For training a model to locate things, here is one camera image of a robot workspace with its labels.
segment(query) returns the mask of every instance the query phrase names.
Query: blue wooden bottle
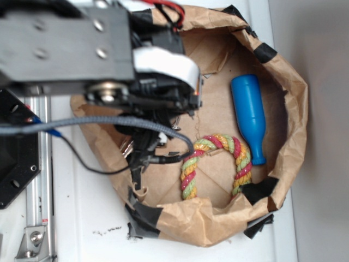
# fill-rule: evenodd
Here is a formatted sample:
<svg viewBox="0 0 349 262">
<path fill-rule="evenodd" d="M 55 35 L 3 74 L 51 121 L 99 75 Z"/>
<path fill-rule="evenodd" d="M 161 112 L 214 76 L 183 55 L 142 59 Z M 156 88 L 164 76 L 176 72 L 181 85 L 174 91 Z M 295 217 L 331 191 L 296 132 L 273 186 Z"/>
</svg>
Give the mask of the blue wooden bottle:
<svg viewBox="0 0 349 262">
<path fill-rule="evenodd" d="M 241 135 L 249 144 L 252 165 L 262 165 L 266 159 L 262 141 L 266 132 L 266 118 L 256 75 L 241 75 L 231 81 L 235 113 Z"/>
</svg>

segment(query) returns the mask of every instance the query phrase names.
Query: white table surface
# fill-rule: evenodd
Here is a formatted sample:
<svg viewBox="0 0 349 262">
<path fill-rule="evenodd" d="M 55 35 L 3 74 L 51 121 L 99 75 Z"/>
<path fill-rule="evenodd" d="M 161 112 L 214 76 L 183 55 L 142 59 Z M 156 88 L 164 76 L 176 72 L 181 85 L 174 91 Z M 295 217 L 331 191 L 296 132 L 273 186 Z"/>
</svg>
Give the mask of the white table surface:
<svg viewBox="0 0 349 262">
<path fill-rule="evenodd" d="M 75 0 L 86 3 L 86 0 Z M 146 8 L 138 1 L 121 1 L 131 10 Z M 207 8 L 235 5 L 259 38 L 273 46 L 268 0 L 183 0 Z M 72 116 L 68 97 L 52 98 L 52 119 Z M 79 127 L 62 128 L 91 166 L 98 163 Z M 250 240 L 242 233 L 210 248 L 157 239 L 127 239 L 128 219 L 109 179 L 85 170 L 62 141 L 53 139 L 53 187 L 58 261 L 297 261 L 291 192 L 275 222 Z M 13 261 L 26 226 L 25 191 L 0 211 L 0 261 Z"/>
</svg>

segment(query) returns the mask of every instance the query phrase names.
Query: red wire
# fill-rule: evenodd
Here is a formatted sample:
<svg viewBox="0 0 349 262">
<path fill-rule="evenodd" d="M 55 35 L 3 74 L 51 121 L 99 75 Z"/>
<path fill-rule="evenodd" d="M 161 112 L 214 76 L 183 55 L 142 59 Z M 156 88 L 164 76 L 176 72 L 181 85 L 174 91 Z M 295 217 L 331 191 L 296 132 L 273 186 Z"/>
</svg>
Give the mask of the red wire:
<svg viewBox="0 0 349 262">
<path fill-rule="evenodd" d="M 174 9 L 179 14 L 179 20 L 177 22 L 177 25 L 179 27 L 181 27 L 183 25 L 185 12 L 184 12 L 184 9 L 180 5 L 175 4 L 173 2 L 170 2 L 170 1 L 166 1 L 166 0 L 141 0 L 141 1 L 148 3 L 148 4 L 163 4 L 167 7 L 170 7 L 171 9 Z"/>
</svg>

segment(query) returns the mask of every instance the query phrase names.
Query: black plastic plate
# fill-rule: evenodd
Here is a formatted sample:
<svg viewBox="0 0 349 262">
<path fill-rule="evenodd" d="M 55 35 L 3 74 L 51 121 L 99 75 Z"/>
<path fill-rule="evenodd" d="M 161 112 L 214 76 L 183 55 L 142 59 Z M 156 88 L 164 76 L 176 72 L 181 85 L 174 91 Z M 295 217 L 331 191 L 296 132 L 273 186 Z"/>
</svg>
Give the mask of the black plastic plate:
<svg viewBox="0 0 349 262">
<path fill-rule="evenodd" d="M 0 125 L 27 123 L 35 116 L 7 90 L 0 90 Z M 39 173 L 38 134 L 0 136 L 0 209 L 6 209 Z"/>
</svg>

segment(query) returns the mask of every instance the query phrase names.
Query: braided rope ring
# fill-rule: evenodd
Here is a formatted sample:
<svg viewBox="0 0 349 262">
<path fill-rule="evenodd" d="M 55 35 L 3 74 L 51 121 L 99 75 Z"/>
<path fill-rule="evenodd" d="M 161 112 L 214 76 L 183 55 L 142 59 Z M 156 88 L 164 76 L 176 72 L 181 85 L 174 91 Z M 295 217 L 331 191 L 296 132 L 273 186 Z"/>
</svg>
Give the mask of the braided rope ring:
<svg viewBox="0 0 349 262">
<path fill-rule="evenodd" d="M 236 176 L 234 178 L 232 196 L 240 192 L 240 186 L 250 184 L 251 181 L 251 154 L 250 150 L 234 136 L 214 134 L 204 136 L 194 143 L 195 152 L 184 160 L 180 180 L 182 181 L 182 198 L 189 200 L 196 197 L 197 188 L 195 175 L 197 163 L 207 152 L 224 148 L 234 155 L 236 164 Z"/>
</svg>

